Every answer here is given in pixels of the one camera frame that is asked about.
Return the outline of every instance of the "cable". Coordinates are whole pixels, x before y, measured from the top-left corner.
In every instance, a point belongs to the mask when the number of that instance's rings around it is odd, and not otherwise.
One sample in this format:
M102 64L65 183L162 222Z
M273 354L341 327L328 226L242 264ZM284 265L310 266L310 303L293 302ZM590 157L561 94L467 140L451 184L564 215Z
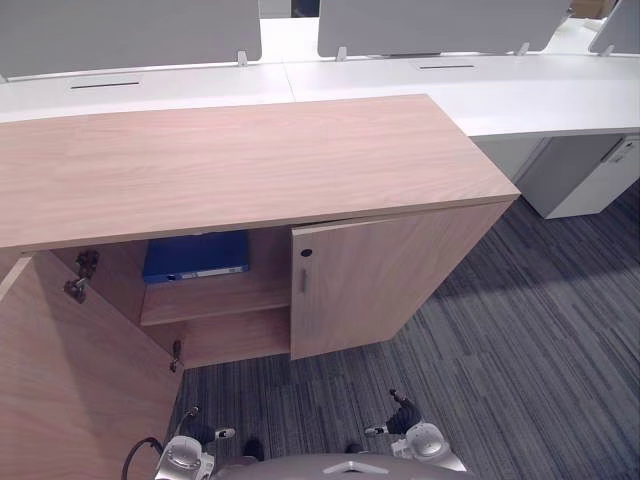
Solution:
M127 476L129 474L129 464L131 463L131 460L133 460L133 456L136 454L136 452L145 443L151 444L150 445L151 448L155 448L156 452L158 452L158 455L162 455L162 450L163 450L162 444L158 440L156 440L153 437L148 437L148 438L145 438L144 440L140 440L129 451L129 455L127 455L127 459L124 461L124 465L122 465L122 475L120 476L120 480L127 480Z
M182 424L184 423L184 421L187 418L195 418L199 412L200 412L200 407L197 407L197 406L191 407L189 410L187 410L185 414L182 416L182 418L180 419L180 421L178 422L178 426L173 431L173 436L175 437L177 435L180 435L180 431L182 430Z

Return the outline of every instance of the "cabinet top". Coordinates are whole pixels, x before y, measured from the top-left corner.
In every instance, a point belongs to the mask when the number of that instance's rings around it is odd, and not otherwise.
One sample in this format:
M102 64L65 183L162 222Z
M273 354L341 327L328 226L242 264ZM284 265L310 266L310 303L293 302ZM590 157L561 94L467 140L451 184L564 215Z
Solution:
M0 248L340 220L518 194L426 95L0 125Z

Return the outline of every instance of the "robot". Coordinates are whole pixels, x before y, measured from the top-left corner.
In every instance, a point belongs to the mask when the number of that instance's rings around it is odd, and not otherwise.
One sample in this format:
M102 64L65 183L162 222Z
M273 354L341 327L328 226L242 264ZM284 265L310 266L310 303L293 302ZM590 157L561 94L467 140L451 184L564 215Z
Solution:
M389 392L400 405L383 425L365 429L366 436L400 435L391 444L392 456L369 454L359 445L351 445L351 453L298 455L267 461L242 457L222 466L215 474L213 455L203 451L193 437L180 435L182 423L198 414L190 409L176 428L176 434L162 449L159 442L152 446L161 453L155 480L464 480L477 478L467 472L464 464L451 451L440 430L425 422L418 408L396 390ZM215 440L231 438L235 431L221 428ZM131 461L130 453L123 468L122 480Z

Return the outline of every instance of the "blue binder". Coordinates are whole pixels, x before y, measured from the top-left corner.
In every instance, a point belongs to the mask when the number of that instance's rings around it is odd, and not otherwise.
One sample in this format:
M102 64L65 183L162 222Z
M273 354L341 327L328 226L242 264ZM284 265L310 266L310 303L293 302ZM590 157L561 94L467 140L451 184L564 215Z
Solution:
M249 270L249 240L244 230L149 241L146 283L162 283Z

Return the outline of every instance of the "cabinet door handle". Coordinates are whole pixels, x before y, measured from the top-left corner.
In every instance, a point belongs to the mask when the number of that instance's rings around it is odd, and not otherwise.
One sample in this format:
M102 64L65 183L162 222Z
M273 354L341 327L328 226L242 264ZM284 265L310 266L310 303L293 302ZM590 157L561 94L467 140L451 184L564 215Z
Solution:
M302 293L307 293L311 288L311 276L306 268L302 269Z

